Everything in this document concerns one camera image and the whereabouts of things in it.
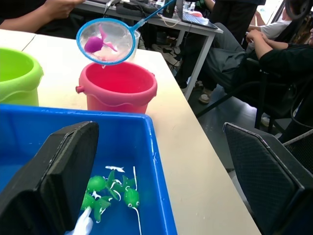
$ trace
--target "floor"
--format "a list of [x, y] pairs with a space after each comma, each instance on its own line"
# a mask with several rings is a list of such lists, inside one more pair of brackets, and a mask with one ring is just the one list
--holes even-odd
[[[206, 105], [199, 103], [198, 98], [200, 95], [201, 91], [193, 91], [188, 100], [195, 114], [206, 107]], [[224, 95], [223, 88], [218, 86], [212, 93], [210, 104], [219, 100]], [[226, 136], [223, 133], [224, 123], [232, 122], [242, 127], [254, 127], [255, 115], [255, 108], [232, 97], [198, 119], [226, 169], [233, 169], [234, 166], [229, 153]]]

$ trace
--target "black sleeve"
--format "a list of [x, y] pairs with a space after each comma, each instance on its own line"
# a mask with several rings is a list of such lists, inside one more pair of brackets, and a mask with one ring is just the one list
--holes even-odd
[[264, 54], [260, 65], [281, 75], [289, 73], [307, 73], [313, 71], [313, 47], [293, 49], [273, 49]]

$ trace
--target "bucket handle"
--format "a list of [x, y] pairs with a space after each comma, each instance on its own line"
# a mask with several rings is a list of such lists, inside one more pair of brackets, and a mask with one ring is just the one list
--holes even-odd
[[75, 90], [76, 90], [77, 93], [81, 93], [81, 92], [85, 91], [85, 88], [83, 86], [76, 86]]

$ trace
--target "laptop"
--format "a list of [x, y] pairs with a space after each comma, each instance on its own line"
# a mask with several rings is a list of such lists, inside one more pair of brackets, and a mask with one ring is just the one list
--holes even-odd
[[214, 24], [212, 24], [207, 18], [204, 17], [196, 17], [193, 15], [188, 14], [187, 12], [183, 11], [183, 1], [184, 0], [177, 0], [176, 1], [176, 7], [178, 10], [178, 16], [181, 19], [181, 21], [185, 23], [192, 23], [212, 29], [218, 29]]

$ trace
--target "blue plastic tub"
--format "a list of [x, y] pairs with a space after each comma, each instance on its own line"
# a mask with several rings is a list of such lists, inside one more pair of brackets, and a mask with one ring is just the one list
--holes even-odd
[[[52, 132], [82, 121], [99, 124], [97, 154], [91, 176], [108, 176], [106, 165], [136, 168], [143, 235], [176, 235], [157, 141], [146, 115], [102, 113], [18, 105], [0, 105], [0, 192], [12, 176], [39, 150]], [[121, 179], [122, 173], [115, 171]], [[137, 214], [123, 200], [112, 203], [94, 223], [91, 235], [137, 235]]]

